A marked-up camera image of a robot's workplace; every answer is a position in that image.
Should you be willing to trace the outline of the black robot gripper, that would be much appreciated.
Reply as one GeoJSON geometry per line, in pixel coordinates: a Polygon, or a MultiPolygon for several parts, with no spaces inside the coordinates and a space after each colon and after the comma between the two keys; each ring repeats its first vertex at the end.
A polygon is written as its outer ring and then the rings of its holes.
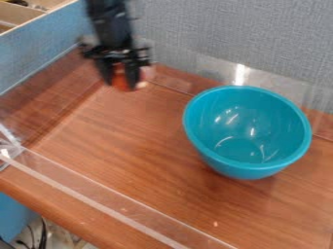
{"type": "Polygon", "coordinates": [[[112,50],[103,46],[91,46],[83,44],[79,46],[84,58],[98,59],[96,67],[100,72],[104,83],[110,86],[114,78],[114,63],[124,63],[124,78],[130,90],[135,90],[141,79],[139,66],[151,64],[150,49],[131,48],[124,50],[112,50]]]}

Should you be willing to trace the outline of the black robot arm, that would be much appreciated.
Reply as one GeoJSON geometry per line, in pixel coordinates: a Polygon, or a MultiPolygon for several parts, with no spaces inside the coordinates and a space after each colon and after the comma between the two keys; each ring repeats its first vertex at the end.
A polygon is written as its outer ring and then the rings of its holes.
{"type": "Polygon", "coordinates": [[[86,0],[96,43],[79,42],[84,58],[94,60],[104,83],[123,91],[138,89],[142,68],[151,65],[150,48],[134,42],[126,0],[86,0]]]}

